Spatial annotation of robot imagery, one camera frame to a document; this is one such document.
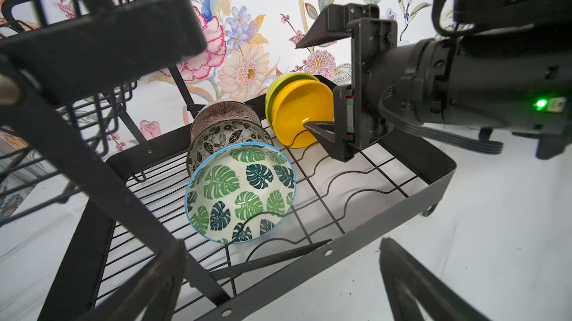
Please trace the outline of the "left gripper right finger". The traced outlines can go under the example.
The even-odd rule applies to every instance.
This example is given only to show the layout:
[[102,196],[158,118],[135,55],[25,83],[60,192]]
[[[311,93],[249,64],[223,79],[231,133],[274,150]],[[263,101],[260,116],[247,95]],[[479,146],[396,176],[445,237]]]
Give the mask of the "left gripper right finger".
[[379,264],[393,319],[487,319],[395,240],[381,239]]

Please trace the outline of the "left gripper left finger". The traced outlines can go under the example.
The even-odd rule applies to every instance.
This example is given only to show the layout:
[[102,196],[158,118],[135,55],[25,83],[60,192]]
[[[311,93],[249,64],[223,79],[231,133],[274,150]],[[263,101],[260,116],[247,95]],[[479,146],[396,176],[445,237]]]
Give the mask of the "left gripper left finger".
[[80,320],[171,320],[186,269],[187,251],[177,240],[156,255]]

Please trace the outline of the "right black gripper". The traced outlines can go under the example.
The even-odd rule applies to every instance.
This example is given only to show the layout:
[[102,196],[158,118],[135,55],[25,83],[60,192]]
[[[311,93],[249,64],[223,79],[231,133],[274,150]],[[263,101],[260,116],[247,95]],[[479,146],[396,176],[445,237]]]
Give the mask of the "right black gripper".
[[[377,5],[328,5],[295,47],[351,38],[360,21],[379,17]],[[540,160],[571,144],[568,25],[421,40],[380,52],[365,68],[361,91],[372,127],[360,132],[344,118],[304,124],[336,160],[350,160],[392,130],[490,155],[503,150],[493,131],[506,130],[536,140]]]

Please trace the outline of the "yellow bowl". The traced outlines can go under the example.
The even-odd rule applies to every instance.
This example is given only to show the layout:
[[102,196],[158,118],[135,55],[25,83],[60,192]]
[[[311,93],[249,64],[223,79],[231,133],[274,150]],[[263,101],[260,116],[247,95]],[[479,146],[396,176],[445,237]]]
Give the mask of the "yellow bowl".
[[281,144],[306,148],[317,139],[305,129],[305,123],[331,122],[335,118],[332,90],[320,81],[302,79],[283,88],[272,109],[272,129]]

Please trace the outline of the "lime green bowl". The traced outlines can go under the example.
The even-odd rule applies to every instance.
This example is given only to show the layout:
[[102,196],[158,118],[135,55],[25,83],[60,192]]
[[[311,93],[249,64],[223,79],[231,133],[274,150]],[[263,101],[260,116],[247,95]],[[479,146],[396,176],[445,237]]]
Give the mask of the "lime green bowl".
[[299,80],[319,81],[319,79],[316,78],[314,75],[309,75],[304,72],[291,72],[288,74],[281,75],[280,77],[275,79],[274,82],[268,88],[265,98],[265,116],[267,123],[271,128],[273,128],[272,109],[276,97],[278,96],[282,88],[286,87],[290,83]]

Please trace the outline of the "pink striped bowl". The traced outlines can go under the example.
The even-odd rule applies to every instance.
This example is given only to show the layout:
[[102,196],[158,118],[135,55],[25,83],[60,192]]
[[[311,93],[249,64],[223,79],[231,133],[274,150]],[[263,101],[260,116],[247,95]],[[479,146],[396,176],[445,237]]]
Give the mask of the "pink striped bowl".
[[193,142],[204,130],[213,124],[226,120],[247,120],[261,124],[261,120],[249,105],[234,100],[221,100],[209,103],[196,116],[190,130],[190,140]]

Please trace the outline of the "black white patterned bowl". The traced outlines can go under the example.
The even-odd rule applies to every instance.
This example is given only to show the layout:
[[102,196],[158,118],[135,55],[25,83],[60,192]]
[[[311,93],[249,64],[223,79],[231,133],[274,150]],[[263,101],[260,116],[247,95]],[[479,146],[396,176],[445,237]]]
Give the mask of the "black white patterned bowl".
[[201,163],[214,153],[242,142],[273,145],[271,136],[260,124],[243,119],[215,123],[200,133],[190,144],[186,157],[189,176],[191,177]]

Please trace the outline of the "green leaf pattern bowl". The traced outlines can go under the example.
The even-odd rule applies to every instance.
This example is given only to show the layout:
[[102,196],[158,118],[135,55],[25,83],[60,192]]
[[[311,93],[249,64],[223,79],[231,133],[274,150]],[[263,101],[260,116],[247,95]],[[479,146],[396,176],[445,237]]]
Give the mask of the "green leaf pattern bowl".
[[244,244],[278,227],[291,210],[296,172],[278,148],[260,142],[226,147],[202,162],[186,188],[195,231],[219,244]]

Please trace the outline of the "black wire dish rack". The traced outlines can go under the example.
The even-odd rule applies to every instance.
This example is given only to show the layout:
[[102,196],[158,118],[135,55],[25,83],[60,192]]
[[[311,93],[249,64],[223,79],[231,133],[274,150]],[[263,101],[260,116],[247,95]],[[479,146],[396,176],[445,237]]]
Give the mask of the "black wire dish rack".
[[[207,0],[195,0],[203,5]],[[336,0],[339,4],[362,0]],[[350,77],[350,43],[328,48],[296,49],[294,42],[310,26],[321,0],[227,0],[210,17],[219,33],[225,61],[210,66],[198,81],[182,68],[191,97],[200,104],[231,99],[238,81],[226,68],[251,66],[257,72],[243,92],[245,99],[265,93],[273,79],[296,69],[324,72],[335,82]],[[383,12],[399,16],[397,0],[381,0]],[[326,239],[355,234],[357,228],[415,194],[426,196],[435,177],[452,169],[442,154],[424,148],[415,162],[404,153],[374,145],[348,163],[328,157],[319,145],[290,149],[298,190],[284,221],[268,236],[249,244],[223,246],[200,236],[189,224],[184,194],[189,175],[189,138],[178,149],[162,138],[186,127],[192,116],[172,79],[158,72],[140,80],[128,113],[139,134],[159,148],[141,150],[127,127],[109,136],[107,160],[128,187],[163,225],[183,239],[190,253],[208,270],[218,270]],[[64,310],[71,320],[105,300],[153,254],[121,224],[92,208],[84,194],[55,204],[1,229],[1,318],[55,320]]]

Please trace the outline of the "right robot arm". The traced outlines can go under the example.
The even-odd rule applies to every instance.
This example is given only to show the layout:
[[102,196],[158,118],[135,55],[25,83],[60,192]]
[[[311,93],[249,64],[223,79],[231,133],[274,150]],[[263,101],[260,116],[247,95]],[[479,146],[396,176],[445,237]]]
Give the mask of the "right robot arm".
[[299,46],[348,38],[352,81],[332,121],[309,121],[342,162],[392,130],[500,154],[493,130],[538,142],[549,160],[571,143],[571,0],[433,0],[438,38],[397,44],[375,4],[326,6]]

